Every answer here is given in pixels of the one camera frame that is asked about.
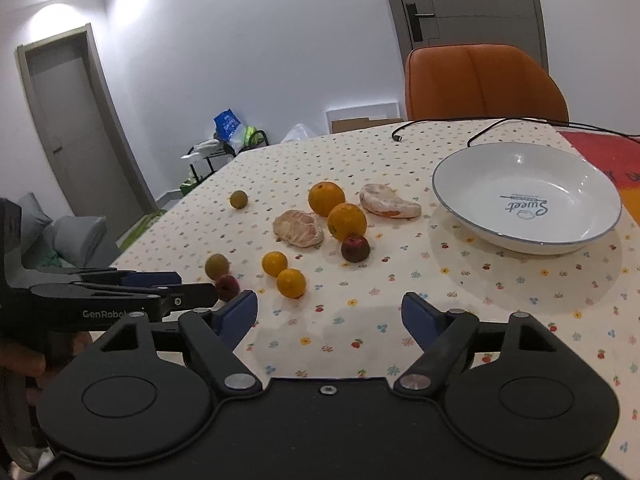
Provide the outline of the person's left hand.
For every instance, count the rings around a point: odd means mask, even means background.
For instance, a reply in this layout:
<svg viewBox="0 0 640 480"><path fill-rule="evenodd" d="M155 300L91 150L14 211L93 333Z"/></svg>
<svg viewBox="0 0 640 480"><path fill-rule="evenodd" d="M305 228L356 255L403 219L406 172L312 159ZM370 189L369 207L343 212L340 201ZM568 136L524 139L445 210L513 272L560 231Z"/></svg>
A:
<svg viewBox="0 0 640 480"><path fill-rule="evenodd" d="M75 356L93 343L88 332L54 333L45 352L29 349L17 342L2 341L1 367L17 375L32 378L42 390Z"/></svg>

